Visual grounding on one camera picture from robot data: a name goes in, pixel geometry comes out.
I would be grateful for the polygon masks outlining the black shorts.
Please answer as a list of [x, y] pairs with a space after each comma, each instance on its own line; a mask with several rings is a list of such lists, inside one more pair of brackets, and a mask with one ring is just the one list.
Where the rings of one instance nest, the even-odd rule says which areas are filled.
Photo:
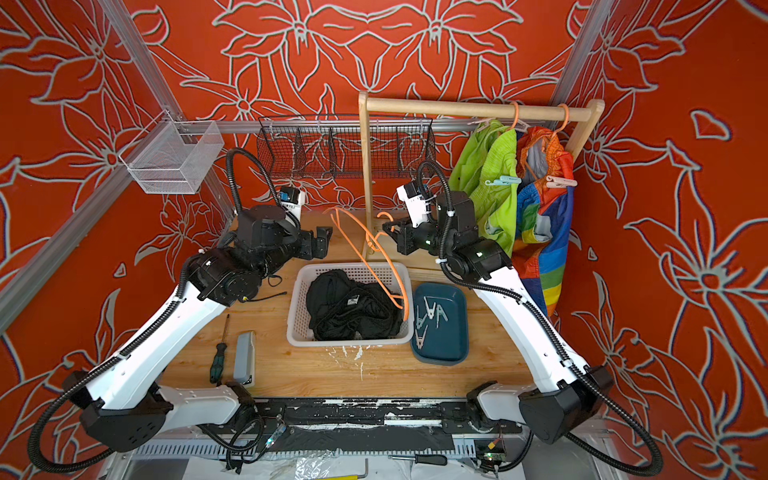
[[362, 283], [334, 269], [309, 286], [309, 329], [318, 341], [380, 340], [400, 331], [403, 313], [377, 283]]

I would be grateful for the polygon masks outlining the light green clothespin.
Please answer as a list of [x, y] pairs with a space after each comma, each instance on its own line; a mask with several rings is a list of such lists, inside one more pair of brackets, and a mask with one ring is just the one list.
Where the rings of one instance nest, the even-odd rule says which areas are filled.
[[443, 307], [439, 303], [435, 304], [434, 310], [435, 310], [434, 319], [435, 319], [436, 327], [439, 328], [441, 323], [445, 323], [448, 321], [448, 316], [445, 310], [443, 309]]

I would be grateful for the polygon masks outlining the lime green shorts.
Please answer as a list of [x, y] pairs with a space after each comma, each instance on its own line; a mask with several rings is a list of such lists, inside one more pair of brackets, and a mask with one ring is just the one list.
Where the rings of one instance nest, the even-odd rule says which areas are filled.
[[511, 255], [517, 230], [518, 186], [485, 186], [486, 180], [517, 174], [518, 138], [498, 120], [479, 126], [465, 144], [449, 178], [452, 191], [462, 191], [474, 205], [479, 234], [496, 241]]

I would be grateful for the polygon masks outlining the mint clothespin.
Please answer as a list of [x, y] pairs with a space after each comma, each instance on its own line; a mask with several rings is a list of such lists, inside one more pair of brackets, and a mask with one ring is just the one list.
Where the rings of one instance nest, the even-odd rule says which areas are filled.
[[485, 186], [512, 186], [522, 183], [522, 179], [516, 176], [501, 175], [493, 180], [486, 180]]

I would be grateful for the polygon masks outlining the orange hanger of green shorts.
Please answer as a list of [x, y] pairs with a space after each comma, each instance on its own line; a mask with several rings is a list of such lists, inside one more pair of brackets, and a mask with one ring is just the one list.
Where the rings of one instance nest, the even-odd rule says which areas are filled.
[[514, 117], [513, 117], [512, 123], [508, 127], [508, 131], [515, 130], [515, 128], [516, 128], [516, 126], [517, 126], [517, 124], [519, 122], [519, 119], [520, 119], [520, 104], [515, 101], [515, 102], [513, 102], [512, 105], [514, 107]]

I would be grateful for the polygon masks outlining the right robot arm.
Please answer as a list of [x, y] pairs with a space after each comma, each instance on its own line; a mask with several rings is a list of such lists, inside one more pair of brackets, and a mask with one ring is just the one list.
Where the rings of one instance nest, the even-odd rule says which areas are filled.
[[[590, 366], [554, 329], [523, 285], [509, 255], [477, 232], [467, 194], [453, 191], [441, 167], [423, 161], [415, 179], [399, 188], [409, 216], [384, 225], [403, 255], [424, 250], [434, 256], [453, 284], [472, 290], [492, 311], [523, 356], [534, 386], [527, 391], [494, 382], [474, 390], [474, 401], [489, 420], [524, 425], [526, 442], [553, 444], [565, 438], [593, 458], [635, 476], [661, 473], [664, 460], [648, 430], [610, 398], [613, 377], [604, 366]], [[579, 438], [574, 430], [601, 407], [616, 413], [650, 453], [644, 465], [610, 456]]]

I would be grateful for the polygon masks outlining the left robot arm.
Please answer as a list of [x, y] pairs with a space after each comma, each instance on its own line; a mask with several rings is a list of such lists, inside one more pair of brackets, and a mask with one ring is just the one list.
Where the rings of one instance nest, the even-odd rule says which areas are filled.
[[[272, 204], [243, 207], [234, 174], [238, 155], [261, 171]], [[234, 303], [254, 300], [262, 282], [289, 260], [325, 258], [333, 230], [302, 229], [299, 207], [282, 204], [268, 170], [247, 150], [229, 150], [226, 169], [237, 213], [236, 230], [218, 246], [185, 261], [170, 297], [115, 353], [88, 372], [70, 375], [63, 392], [30, 431], [27, 454], [36, 468], [69, 474], [114, 453], [135, 450], [161, 432], [192, 426], [209, 431], [213, 425], [255, 416], [251, 395], [235, 382], [181, 390], [160, 386], [157, 380], [203, 327]], [[74, 463], [45, 456], [45, 427], [66, 403], [79, 408], [81, 426], [91, 439], [104, 445], [103, 451]]]

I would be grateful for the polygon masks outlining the rainbow striped shorts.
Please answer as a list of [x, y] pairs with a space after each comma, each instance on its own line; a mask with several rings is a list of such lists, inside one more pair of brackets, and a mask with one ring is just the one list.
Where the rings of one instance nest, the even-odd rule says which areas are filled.
[[534, 127], [518, 147], [517, 230], [512, 261], [524, 287], [548, 316], [562, 291], [574, 189], [550, 189], [546, 176], [574, 179], [573, 157], [551, 130]]

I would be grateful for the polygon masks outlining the orange hanger of rainbow shorts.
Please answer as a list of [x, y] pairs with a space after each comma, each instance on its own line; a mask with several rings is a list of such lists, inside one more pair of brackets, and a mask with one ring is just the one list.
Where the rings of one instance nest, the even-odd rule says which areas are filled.
[[560, 104], [557, 105], [557, 107], [562, 110], [563, 118], [562, 118], [562, 121], [560, 122], [559, 126], [551, 132], [551, 134], [550, 134], [550, 138], [551, 139], [556, 139], [558, 137], [558, 134], [560, 132], [562, 132], [567, 127], [567, 125], [570, 122], [570, 108], [569, 108], [569, 106], [566, 103], [560, 103]]

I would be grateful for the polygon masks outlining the teal plastic tray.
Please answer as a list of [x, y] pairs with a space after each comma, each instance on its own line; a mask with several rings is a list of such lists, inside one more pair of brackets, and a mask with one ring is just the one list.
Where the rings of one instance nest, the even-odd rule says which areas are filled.
[[[448, 316], [448, 321], [436, 327], [435, 319], [423, 320], [425, 296], [439, 303]], [[417, 360], [427, 364], [454, 366], [463, 362], [469, 354], [469, 324], [467, 301], [464, 293], [453, 285], [422, 283], [414, 293], [414, 331], [429, 326], [424, 347], [415, 348], [414, 334], [411, 340], [412, 353]]]

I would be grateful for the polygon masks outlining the grey rectangular block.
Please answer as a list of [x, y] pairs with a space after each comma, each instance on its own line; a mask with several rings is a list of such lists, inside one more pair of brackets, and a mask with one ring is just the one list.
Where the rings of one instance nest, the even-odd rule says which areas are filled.
[[246, 331], [238, 336], [235, 350], [233, 379], [243, 386], [250, 386], [255, 373], [255, 336]]

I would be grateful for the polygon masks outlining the wooden clothes rack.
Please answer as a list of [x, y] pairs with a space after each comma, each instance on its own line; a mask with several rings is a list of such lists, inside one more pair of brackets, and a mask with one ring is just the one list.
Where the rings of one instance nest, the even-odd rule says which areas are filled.
[[576, 159], [596, 128], [605, 102], [592, 99], [583, 108], [563, 106], [529, 106], [519, 103], [487, 104], [450, 101], [427, 101], [378, 98], [365, 91], [358, 94], [361, 158], [365, 191], [365, 223], [371, 233], [381, 231], [380, 222], [374, 218], [372, 173], [372, 128], [381, 126], [415, 126], [432, 124], [436, 133], [475, 133], [497, 120], [502, 126], [523, 132], [528, 127], [553, 121], [559, 128], [553, 131], [557, 137], [572, 124], [574, 130], [564, 149]]

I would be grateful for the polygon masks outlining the green handled screwdriver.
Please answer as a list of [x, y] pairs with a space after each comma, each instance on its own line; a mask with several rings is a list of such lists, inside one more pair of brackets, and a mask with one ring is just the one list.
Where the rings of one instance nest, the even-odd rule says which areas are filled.
[[216, 353], [213, 357], [209, 368], [209, 382], [213, 385], [219, 386], [223, 378], [223, 370], [225, 364], [226, 350], [227, 350], [227, 336], [229, 332], [230, 315], [226, 316], [223, 333], [220, 341], [216, 345]]

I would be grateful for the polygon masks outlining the clear acrylic wall bin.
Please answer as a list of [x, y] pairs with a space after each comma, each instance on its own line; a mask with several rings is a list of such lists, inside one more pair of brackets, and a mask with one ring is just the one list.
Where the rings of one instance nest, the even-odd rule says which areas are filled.
[[217, 122], [176, 120], [163, 110], [117, 158], [147, 194], [192, 195], [204, 187], [217, 191], [214, 163], [223, 151]]

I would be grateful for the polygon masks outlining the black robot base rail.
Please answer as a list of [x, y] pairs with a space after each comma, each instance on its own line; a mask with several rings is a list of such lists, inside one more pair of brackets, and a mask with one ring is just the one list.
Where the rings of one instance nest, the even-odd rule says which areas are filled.
[[256, 411], [243, 420], [222, 426], [208, 425], [201, 436], [216, 443], [229, 442], [236, 428], [255, 424], [236, 440], [238, 446], [257, 440], [264, 448], [280, 427], [270, 453], [299, 451], [452, 452], [466, 453], [475, 439], [514, 437], [523, 428], [513, 421], [483, 417], [464, 398], [258, 398]]

